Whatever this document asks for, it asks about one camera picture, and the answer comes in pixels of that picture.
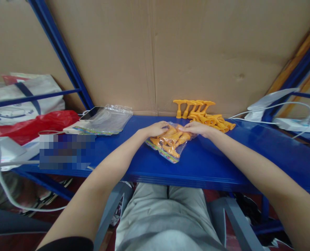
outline packaged orange toy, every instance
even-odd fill
[[[158,150],[160,155],[171,163],[177,163],[187,141],[196,137],[190,132],[182,132],[179,130],[180,127],[183,126],[168,122],[168,131],[157,137],[148,138],[146,144]]]

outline black sleeve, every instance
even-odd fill
[[[85,237],[66,237],[47,243],[37,251],[93,251],[93,242]]]

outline cardboard box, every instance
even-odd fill
[[[234,115],[260,99],[310,29],[310,1],[47,1],[97,106],[175,116],[173,99]],[[25,0],[0,1],[0,75],[51,74],[71,89]],[[77,94],[66,103],[84,110]]]

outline clear plastic bag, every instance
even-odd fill
[[[148,138],[145,143],[171,163],[177,163],[180,155],[186,146],[186,143],[195,138],[196,135],[190,132],[182,132],[179,130],[183,127],[180,124],[168,122],[168,131],[157,137]]]
[[[83,127],[74,128],[88,134],[110,136],[120,133],[132,116],[133,111],[130,107],[106,105]]]

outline floor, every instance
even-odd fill
[[[55,179],[57,181],[63,180],[65,177],[57,176]],[[68,189],[72,192],[76,192],[80,185],[83,183],[85,178],[75,177],[72,183],[69,185]],[[213,201],[219,198],[219,194],[215,190],[204,190],[207,202]],[[258,205],[261,205],[261,196],[260,195],[250,195]],[[50,205],[45,208],[57,208],[62,207],[67,204],[67,201],[63,198],[57,197]],[[33,218],[51,222],[53,223],[59,216],[61,211],[44,213],[37,212]],[[277,215],[273,208],[270,208],[270,216],[277,218]],[[240,251],[241,248],[239,243],[235,237],[234,231],[231,227],[229,220],[226,222],[227,226],[227,249],[229,251]],[[35,251],[36,247],[39,245],[40,241],[43,239],[45,234],[17,234],[17,235],[9,235],[9,236],[0,236],[0,250],[3,251]],[[115,231],[113,232],[106,251],[114,251],[115,244]],[[280,248],[270,248],[271,251],[288,251],[292,250],[287,246],[281,246]]]

